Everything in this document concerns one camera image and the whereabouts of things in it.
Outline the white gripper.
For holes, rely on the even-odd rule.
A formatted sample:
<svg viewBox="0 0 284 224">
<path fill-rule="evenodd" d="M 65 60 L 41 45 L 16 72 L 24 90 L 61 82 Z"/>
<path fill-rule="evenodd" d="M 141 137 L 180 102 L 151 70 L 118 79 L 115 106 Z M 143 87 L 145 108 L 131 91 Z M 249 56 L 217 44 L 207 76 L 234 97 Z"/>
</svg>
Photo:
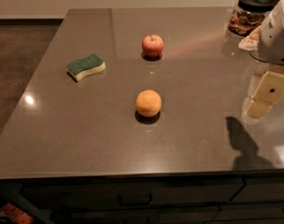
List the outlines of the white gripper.
<svg viewBox="0 0 284 224">
<path fill-rule="evenodd" d="M 258 42 L 259 57 L 273 64 L 284 65 L 284 0 L 280 0 L 264 19 Z M 261 119 L 284 97 L 284 66 L 275 65 L 263 74 L 255 74 L 248 86 L 244 113 Z"/>
</svg>

